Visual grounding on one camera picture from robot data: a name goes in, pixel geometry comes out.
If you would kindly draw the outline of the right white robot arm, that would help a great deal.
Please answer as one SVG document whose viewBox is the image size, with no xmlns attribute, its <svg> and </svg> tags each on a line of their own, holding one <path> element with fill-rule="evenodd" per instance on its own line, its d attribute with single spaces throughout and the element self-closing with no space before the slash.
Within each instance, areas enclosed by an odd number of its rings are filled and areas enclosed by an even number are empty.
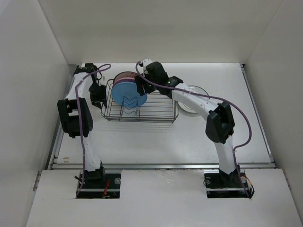
<svg viewBox="0 0 303 227">
<path fill-rule="evenodd" d="M 180 78 L 169 77 L 158 61 L 139 61 L 135 69 L 139 68 L 143 71 L 135 77 L 135 82 L 140 95 L 157 90 L 161 95 L 188 106 L 206 121 L 206 136 L 214 143 L 219 158 L 219 186 L 234 187 L 238 170 L 232 142 L 235 123 L 231 105 L 226 100 L 213 102 L 211 97 L 195 92 Z"/>
</svg>

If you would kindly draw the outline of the white plate with flower outline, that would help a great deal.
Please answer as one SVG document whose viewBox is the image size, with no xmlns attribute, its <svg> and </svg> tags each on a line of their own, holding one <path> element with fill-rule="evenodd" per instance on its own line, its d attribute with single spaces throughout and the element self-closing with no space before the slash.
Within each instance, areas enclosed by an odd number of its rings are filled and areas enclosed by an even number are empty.
<svg viewBox="0 0 303 227">
<path fill-rule="evenodd" d="M 189 89 L 192 90 L 194 93 L 199 93 L 202 95 L 208 96 L 208 92 L 203 89 L 202 87 L 195 86 L 195 85 L 188 85 Z M 195 101 L 195 106 L 201 106 L 201 97 L 200 96 L 191 96 L 191 101 Z M 195 109 L 192 109 L 190 106 L 187 105 L 188 101 L 185 103 L 178 102 L 179 109 L 184 112 L 185 114 L 188 114 L 190 116 L 199 116 L 200 114 L 195 111 Z"/>
</svg>

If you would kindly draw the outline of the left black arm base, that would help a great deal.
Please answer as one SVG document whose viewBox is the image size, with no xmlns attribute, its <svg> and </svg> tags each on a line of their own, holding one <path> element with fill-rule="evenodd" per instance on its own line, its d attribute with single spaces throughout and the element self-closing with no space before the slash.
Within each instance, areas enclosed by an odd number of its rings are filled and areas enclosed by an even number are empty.
<svg viewBox="0 0 303 227">
<path fill-rule="evenodd" d="M 106 174 L 103 183 L 84 183 L 81 187 L 81 179 L 75 177 L 79 183 L 77 185 L 77 199 L 119 199 L 121 186 L 121 173 Z"/>
</svg>

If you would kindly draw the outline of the grey wire dish rack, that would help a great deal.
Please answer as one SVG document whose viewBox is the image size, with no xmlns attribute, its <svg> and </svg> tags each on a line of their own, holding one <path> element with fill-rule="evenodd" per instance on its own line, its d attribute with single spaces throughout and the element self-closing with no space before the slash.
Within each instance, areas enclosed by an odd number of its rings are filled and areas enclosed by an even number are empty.
<svg viewBox="0 0 303 227">
<path fill-rule="evenodd" d="M 155 91 L 147 95 L 142 106 L 124 107 L 112 98 L 113 80 L 107 81 L 107 108 L 102 107 L 101 116 L 115 122 L 173 123 L 178 118 L 178 103 Z"/>
</svg>

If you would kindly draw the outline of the purple plate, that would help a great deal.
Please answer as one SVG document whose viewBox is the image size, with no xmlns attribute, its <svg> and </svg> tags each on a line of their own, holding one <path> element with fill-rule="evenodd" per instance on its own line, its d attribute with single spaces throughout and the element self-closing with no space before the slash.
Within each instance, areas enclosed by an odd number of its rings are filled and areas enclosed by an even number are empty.
<svg viewBox="0 0 303 227">
<path fill-rule="evenodd" d="M 116 80 L 114 82 L 113 86 L 118 85 L 118 84 L 123 83 L 123 82 L 135 83 L 135 78 L 130 78 L 130 77 L 128 77 L 128 78 L 121 78 L 119 80 Z"/>
</svg>

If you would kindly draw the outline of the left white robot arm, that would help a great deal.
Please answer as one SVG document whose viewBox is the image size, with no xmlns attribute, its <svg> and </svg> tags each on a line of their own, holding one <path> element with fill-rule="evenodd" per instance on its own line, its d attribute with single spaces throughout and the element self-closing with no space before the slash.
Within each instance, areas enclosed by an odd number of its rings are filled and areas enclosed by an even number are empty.
<svg viewBox="0 0 303 227">
<path fill-rule="evenodd" d="M 77 177 L 80 190 L 101 188 L 106 183 L 102 161 L 93 150 L 89 137 L 93 129 L 89 104 L 100 110 L 107 107 L 106 86 L 99 84 L 98 74 L 101 74 L 101 68 L 93 63 L 86 63 L 84 67 L 78 66 L 70 92 L 57 102 L 62 129 L 77 143 L 82 155 L 82 174 Z"/>
</svg>

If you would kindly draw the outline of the blue plate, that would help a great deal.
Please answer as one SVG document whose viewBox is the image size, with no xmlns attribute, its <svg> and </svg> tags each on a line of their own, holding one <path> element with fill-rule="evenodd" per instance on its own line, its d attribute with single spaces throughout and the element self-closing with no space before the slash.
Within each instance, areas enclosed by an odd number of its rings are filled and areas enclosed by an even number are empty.
<svg viewBox="0 0 303 227">
<path fill-rule="evenodd" d="M 127 108 L 142 106 L 147 101 L 147 95 L 141 96 L 134 82 L 121 82 L 114 85 L 111 95 L 116 103 Z"/>
</svg>

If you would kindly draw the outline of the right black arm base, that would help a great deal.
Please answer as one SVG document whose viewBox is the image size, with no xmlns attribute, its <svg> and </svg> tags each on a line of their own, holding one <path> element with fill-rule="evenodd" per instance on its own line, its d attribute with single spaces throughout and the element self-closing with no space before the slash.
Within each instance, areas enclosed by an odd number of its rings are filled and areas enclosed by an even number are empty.
<svg viewBox="0 0 303 227">
<path fill-rule="evenodd" d="M 240 172 L 241 179 L 237 173 L 232 179 L 223 180 L 220 173 L 204 173 L 204 186 L 206 187 L 206 196 L 208 199 L 221 198 L 249 198 L 255 193 L 251 181 L 244 172 Z"/>
</svg>

